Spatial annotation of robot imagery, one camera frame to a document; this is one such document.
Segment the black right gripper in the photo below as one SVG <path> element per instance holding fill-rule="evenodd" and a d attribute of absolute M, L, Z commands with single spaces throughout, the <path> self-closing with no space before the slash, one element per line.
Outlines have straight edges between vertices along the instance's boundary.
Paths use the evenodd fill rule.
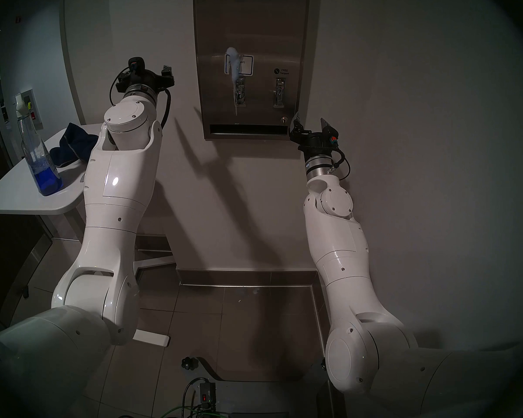
<path fill-rule="evenodd" d="M 321 132 L 313 132 L 304 129 L 299 119 L 299 111 L 292 117 L 292 130 L 289 138 L 298 145 L 298 150 L 304 154 L 304 159 L 310 159 L 317 155 L 332 155 L 332 136 L 337 135 L 333 128 L 324 118 L 320 118 Z"/>

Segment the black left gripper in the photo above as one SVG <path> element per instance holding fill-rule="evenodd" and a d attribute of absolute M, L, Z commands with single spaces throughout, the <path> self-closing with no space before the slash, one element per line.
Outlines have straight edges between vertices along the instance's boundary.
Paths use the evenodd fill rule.
<path fill-rule="evenodd" d="M 139 88 L 139 90 L 151 91 L 158 95 L 175 85 L 172 68 L 164 65 L 163 75 L 157 75 L 150 70 L 138 74 L 136 71 L 130 72 L 126 69 L 118 75 L 115 82 L 117 92 L 124 94 L 133 90 L 131 87 L 134 85 L 145 86 L 145 89 Z"/>

